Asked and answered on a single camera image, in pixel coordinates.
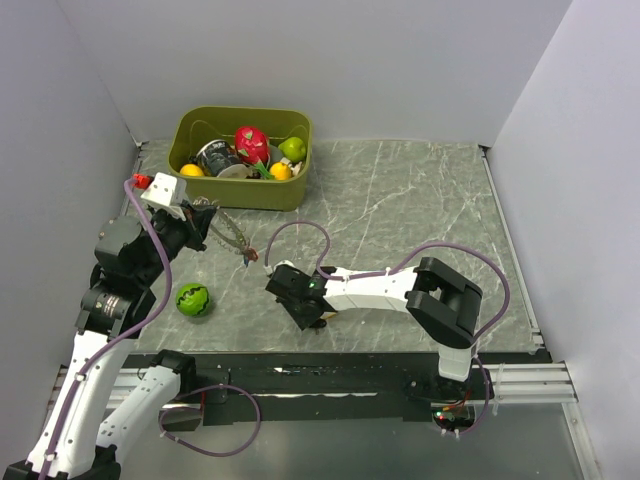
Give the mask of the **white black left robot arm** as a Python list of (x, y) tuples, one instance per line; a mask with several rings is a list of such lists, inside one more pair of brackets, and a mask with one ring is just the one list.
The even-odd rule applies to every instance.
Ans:
[(194, 358), (163, 350), (124, 402), (106, 411), (141, 330), (168, 301), (155, 297), (152, 284), (163, 276), (170, 288), (171, 260), (183, 248), (206, 248), (215, 207), (183, 202), (180, 209), (180, 218), (156, 208), (150, 216), (120, 216), (103, 224), (59, 396), (35, 447), (7, 467), (5, 478), (117, 479), (131, 446), (161, 407), (197, 392)]

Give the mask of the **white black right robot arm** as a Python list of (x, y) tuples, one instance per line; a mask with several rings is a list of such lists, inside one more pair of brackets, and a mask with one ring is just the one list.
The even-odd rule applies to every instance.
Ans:
[(472, 385), (474, 334), (483, 292), (444, 262), (424, 257), (396, 273), (323, 267), (311, 275), (288, 261), (269, 267), (266, 290), (299, 329), (319, 328), (347, 310), (385, 310), (411, 316), (438, 344), (437, 387), (459, 398)]

